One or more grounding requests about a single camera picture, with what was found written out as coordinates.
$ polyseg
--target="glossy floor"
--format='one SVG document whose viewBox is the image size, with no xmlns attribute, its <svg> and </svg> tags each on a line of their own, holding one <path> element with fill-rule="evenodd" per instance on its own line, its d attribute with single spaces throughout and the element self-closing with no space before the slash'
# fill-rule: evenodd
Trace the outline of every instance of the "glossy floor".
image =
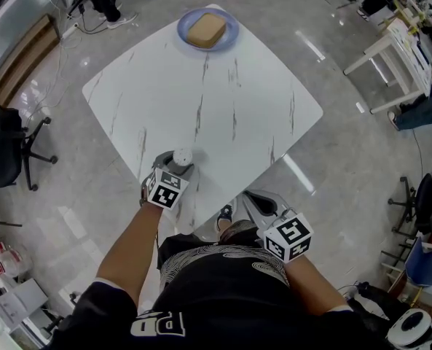
<svg viewBox="0 0 432 350">
<path fill-rule="evenodd" d="M 59 161 L 55 166 L 31 161 L 37 192 L 27 191 L 23 174 L 17 186 L 0 190 L 0 217 L 23 223 L 20 229 L 1 232 L 25 244 L 33 258 L 33 275 L 50 294 L 52 307 L 62 314 L 71 310 L 68 293 L 89 284 L 137 211 L 140 198 L 139 183 L 95 119 L 81 93 L 83 85 L 134 44 L 188 10 L 210 3 L 231 12 L 261 39 L 324 110 L 323 118 L 288 156 L 252 187 L 281 194 L 305 214 L 315 230 L 309 257 L 334 286 L 378 279 L 380 250 L 392 250 L 397 242 L 390 229 L 400 209 L 388 206 L 387 199 L 403 194 L 401 175 L 417 186 L 422 167 L 412 132 L 398 133 L 385 112 L 367 112 L 369 106 L 398 94 L 377 71 L 379 61 L 363 65 L 349 77 L 342 73 L 376 41 L 376 25 L 363 21 L 356 6 L 336 9 L 344 0 L 121 1 L 123 9 L 139 12 L 132 24 L 97 35 L 76 32 L 63 43 L 61 53 L 52 51 L 38 66 L 13 102 L 27 120 L 45 90 L 51 90 L 40 105 L 52 107 L 34 114 L 30 126 L 43 116 L 52 118 L 34 149 L 47 156 L 56 154 Z M 100 22 L 88 10 L 86 23 L 92 28 Z M 432 126 L 415 133 L 427 171 Z M 200 234 L 214 237 L 211 225 Z M 154 261 L 141 309 L 149 308 L 157 296 L 157 282 Z"/>
</svg>

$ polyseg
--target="table leg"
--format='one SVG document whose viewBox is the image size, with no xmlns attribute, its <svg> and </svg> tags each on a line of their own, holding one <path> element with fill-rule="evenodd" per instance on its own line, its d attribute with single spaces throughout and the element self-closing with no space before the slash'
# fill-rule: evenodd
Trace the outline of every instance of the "table leg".
<svg viewBox="0 0 432 350">
<path fill-rule="evenodd" d="M 386 104 L 384 104 L 382 106 L 379 106 L 377 108 L 373 108 L 373 109 L 369 110 L 369 112 L 371 114 L 376 114 L 378 112 L 381 112 L 382 110 L 389 109 L 392 106 L 399 105 L 402 102 L 411 100 L 412 98 L 416 98 L 419 95 L 421 95 L 421 93 L 423 93 L 421 90 L 416 90 L 414 92 L 409 93 L 408 95 L 404 95 L 402 97 L 396 98 L 395 100 L 390 101 L 390 102 L 388 102 L 388 103 L 386 103 Z"/>
<path fill-rule="evenodd" d="M 379 39 L 377 42 L 375 42 L 371 47 L 364 50 L 365 55 L 361 57 L 359 60 L 357 60 L 355 63 L 351 64 L 344 70 L 344 74 L 348 75 L 353 70 L 357 69 L 364 63 L 366 63 L 370 58 L 374 57 L 377 53 L 379 53 L 381 50 L 384 50 L 390 45 L 391 41 L 388 36 L 384 36 L 383 38 Z"/>
</svg>

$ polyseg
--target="white sleeve trim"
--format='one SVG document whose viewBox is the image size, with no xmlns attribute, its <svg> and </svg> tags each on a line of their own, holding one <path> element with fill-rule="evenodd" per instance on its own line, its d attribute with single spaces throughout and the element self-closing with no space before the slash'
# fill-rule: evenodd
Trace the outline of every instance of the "white sleeve trim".
<svg viewBox="0 0 432 350">
<path fill-rule="evenodd" d="M 105 284 L 105 285 L 109 285 L 112 288 L 123 290 L 123 288 L 119 287 L 117 284 L 113 283 L 112 281 L 109 281 L 109 280 L 106 280 L 106 279 L 102 279 L 100 277 L 95 278 L 93 280 L 93 283 L 102 283 L 102 284 Z"/>
<path fill-rule="evenodd" d="M 334 307 L 327 312 L 340 312 L 340 311 L 353 311 L 353 310 L 349 305 L 341 305 L 341 306 Z"/>
</svg>

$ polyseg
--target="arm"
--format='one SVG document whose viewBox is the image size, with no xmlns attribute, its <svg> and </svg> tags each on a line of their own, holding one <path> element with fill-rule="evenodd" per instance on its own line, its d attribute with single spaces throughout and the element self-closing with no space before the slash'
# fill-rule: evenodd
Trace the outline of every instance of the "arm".
<svg viewBox="0 0 432 350">
<path fill-rule="evenodd" d="M 347 301 L 304 256 L 285 266 L 290 289 L 298 295 L 307 312 L 322 315 L 333 308 L 346 306 Z"/>
<path fill-rule="evenodd" d="M 145 202 L 99 266 L 97 277 L 121 287 L 136 305 L 151 264 L 161 214 L 159 206 Z"/>
</svg>

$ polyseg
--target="white table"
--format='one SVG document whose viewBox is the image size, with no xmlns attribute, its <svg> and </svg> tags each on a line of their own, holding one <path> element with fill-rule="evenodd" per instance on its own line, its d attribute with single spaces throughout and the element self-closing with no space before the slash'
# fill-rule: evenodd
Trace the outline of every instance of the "white table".
<svg viewBox="0 0 432 350">
<path fill-rule="evenodd" d="M 159 154 L 192 149 L 190 184 L 166 214 L 190 233 L 282 157 L 323 111 L 243 25 L 236 43 L 220 52 L 190 47 L 176 26 L 119 56 L 83 94 L 140 182 Z"/>
<path fill-rule="evenodd" d="M 431 65 L 428 64 L 417 46 L 414 36 L 408 34 L 408 28 L 399 19 L 395 19 L 387 28 L 383 38 L 375 42 L 371 47 L 364 50 L 364 56 L 344 70 L 348 75 L 359 66 L 366 63 L 376 55 L 380 55 L 389 67 L 397 83 L 400 85 L 404 95 L 386 104 L 370 110 L 372 114 L 386 110 L 394 105 L 412 100 L 422 93 L 429 96 L 431 90 Z M 393 47 L 401 61 L 394 61 L 386 51 Z"/>
</svg>

